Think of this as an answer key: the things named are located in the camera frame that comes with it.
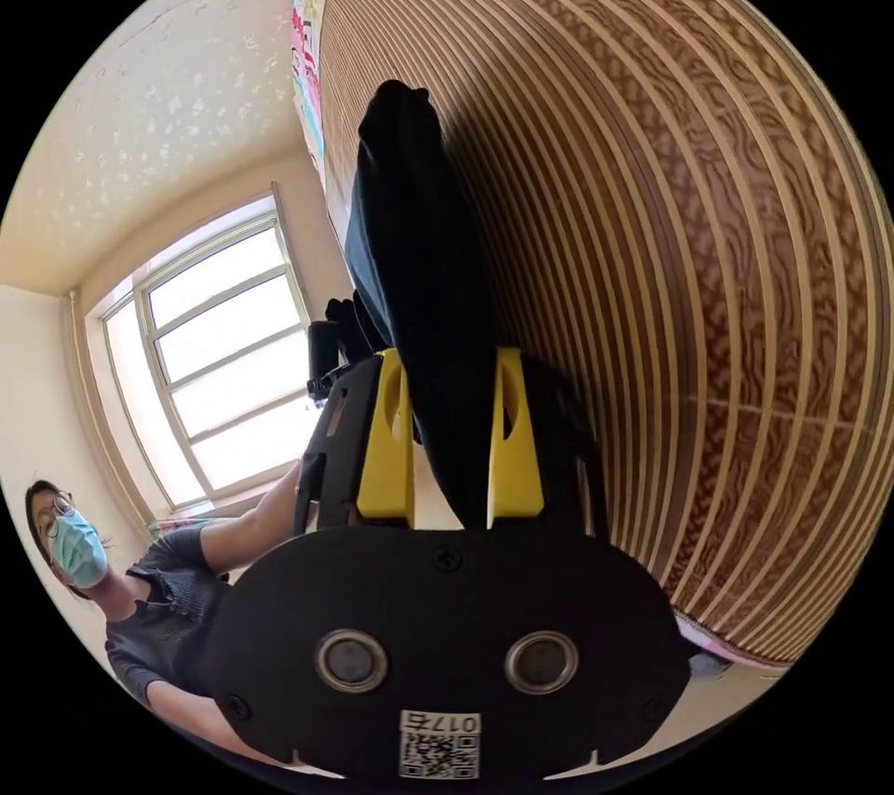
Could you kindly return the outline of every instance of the ceiling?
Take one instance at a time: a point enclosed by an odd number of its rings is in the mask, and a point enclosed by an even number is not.
[[[0,283],[62,294],[178,197],[303,145],[291,0],[149,0],[38,135],[0,229]]]

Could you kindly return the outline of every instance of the label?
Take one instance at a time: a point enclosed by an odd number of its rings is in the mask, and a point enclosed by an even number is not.
[[[480,714],[400,713],[400,776],[478,779],[480,760]]]

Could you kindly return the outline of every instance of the window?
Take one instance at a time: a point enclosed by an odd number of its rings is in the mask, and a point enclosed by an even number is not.
[[[119,396],[172,509],[278,478],[319,418],[309,316],[275,207],[256,206],[153,259],[102,317]]]

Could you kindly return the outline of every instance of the woman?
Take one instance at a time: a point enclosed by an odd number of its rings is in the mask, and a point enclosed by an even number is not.
[[[105,614],[105,648],[121,683],[168,724],[268,764],[277,762],[242,742],[209,698],[199,656],[228,587],[221,575],[292,536],[300,469],[299,463],[238,519],[165,534],[123,574],[110,566],[99,534],[70,494],[44,480],[25,494],[31,534],[53,574]]]

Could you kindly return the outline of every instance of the black hair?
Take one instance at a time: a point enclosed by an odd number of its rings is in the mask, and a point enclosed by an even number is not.
[[[59,488],[56,487],[51,481],[47,481],[45,478],[39,478],[26,492],[25,492],[25,518],[28,519],[28,531],[31,532],[31,536],[34,539],[34,543],[37,544],[37,550],[40,552],[40,555],[44,558],[44,562],[51,566],[53,564],[52,559],[50,558],[47,551],[44,549],[43,541],[40,539],[40,532],[37,530],[37,526],[34,524],[34,513],[32,512],[32,507],[34,506],[34,498],[38,494],[42,494],[43,492],[49,491],[50,493],[56,494],[59,497],[64,498],[66,495]],[[74,593],[76,597],[80,600],[88,600],[92,602],[87,594],[81,593],[77,587],[69,585],[69,590]]]

